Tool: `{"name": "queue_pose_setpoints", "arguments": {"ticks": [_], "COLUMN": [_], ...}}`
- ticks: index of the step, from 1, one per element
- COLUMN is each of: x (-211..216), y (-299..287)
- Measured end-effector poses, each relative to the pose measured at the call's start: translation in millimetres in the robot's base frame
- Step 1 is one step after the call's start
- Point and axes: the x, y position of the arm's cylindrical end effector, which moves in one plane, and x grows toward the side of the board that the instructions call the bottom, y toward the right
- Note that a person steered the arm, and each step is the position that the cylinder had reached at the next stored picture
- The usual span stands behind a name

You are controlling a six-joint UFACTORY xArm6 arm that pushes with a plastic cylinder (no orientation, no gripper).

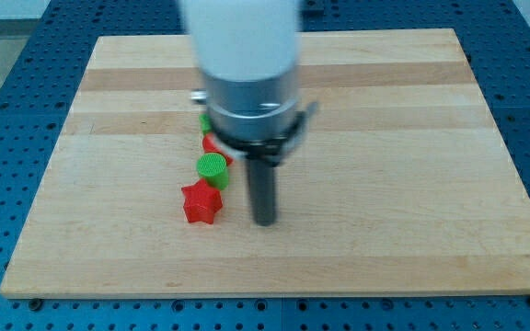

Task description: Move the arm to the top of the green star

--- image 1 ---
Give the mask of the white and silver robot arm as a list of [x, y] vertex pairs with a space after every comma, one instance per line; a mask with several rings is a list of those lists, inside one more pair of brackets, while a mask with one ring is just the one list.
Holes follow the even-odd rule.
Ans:
[[217, 140], [277, 166], [300, 140], [298, 0], [181, 0]]

